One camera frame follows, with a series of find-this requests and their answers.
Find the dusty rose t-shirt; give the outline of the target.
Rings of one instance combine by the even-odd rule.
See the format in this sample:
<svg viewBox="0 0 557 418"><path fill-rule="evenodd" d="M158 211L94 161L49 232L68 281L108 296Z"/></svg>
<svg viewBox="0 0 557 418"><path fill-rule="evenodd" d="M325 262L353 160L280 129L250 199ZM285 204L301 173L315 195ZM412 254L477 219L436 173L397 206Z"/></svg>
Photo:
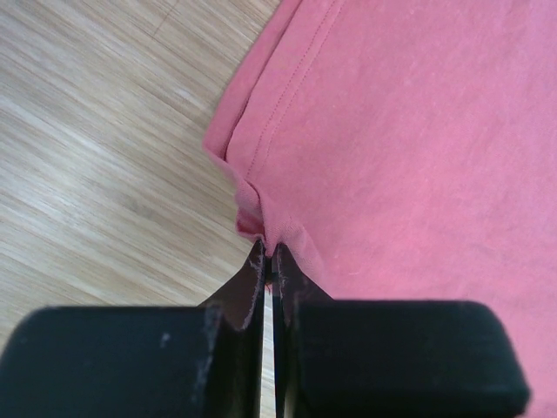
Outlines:
<svg viewBox="0 0 557 418"><path fill-rule="evenodd" d="M345 299L465 299L556 414L556 4L284 1L204 148L238 232Z"/></svg>

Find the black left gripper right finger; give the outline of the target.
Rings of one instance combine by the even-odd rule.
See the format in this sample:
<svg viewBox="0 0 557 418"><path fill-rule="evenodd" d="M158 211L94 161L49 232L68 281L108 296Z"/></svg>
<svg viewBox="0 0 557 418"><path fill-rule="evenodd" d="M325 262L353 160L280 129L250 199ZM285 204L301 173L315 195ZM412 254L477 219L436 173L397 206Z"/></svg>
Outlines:
<svg viewBox="0 0 557 418"><path fill-rule="evenodd" d="M470 300L335 300L285 245L271 259L279 417L517 417L530 388Z"/></svg>

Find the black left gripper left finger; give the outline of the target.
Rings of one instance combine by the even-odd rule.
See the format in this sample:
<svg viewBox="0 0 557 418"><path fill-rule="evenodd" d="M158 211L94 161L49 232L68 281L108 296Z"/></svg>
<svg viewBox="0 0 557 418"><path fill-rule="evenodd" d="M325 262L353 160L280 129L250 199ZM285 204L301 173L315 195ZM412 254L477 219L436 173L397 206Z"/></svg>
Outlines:
<svg viewBox="0 0 557 418"><path fill-rule="evenodd" d="M265 249L195 307L45 307L1 356L4 417L256 417Z"/></svg>

